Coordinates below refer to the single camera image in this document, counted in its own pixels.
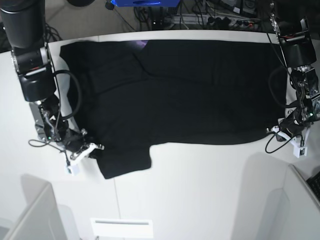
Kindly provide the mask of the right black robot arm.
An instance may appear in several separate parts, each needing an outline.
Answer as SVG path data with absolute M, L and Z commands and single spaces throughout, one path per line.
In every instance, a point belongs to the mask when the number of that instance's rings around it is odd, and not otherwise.
M 2 0 L 0 16 L 11 46 L 11 59 L 24 99 L 35 121 L 43 145 L 54 142 L 66 155 L 67 165 L 81 160 L 104 146 L 90 142 L 87 131 L 77 132 L 68 120 L 81 108 L 83 94 L 77 77 L 69 70 L 55 70 L 46 38 L 45 2 L 43 0 Z M 67 74 L 77 91 L 76 106 L 66 116 L 61 113 L 62 100 L 57 75 Z

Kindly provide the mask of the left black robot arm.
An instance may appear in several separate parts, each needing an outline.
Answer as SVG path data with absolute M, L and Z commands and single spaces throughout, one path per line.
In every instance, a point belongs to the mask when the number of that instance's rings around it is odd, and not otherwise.
M 296 96 L 296 100 L 290 104 L 281 103 L 275 95 L 273 96 L 279 106 L 292 110 L 287 117 L 279 120 L 274 137 L 279 142 L 286 143 L 300 138 L 298 146 L 303 148 L 311 125 L 320 119 L 319 78 L 312 66 L 317 57 L 308 20 L 306 17 L 280 18 L 275 12 L 270 14 L 269 19 L 282 56 L 278 58 L 280 67 L 270 74 L 268 81 L 271 82 L 276 74 L 285 71 Z

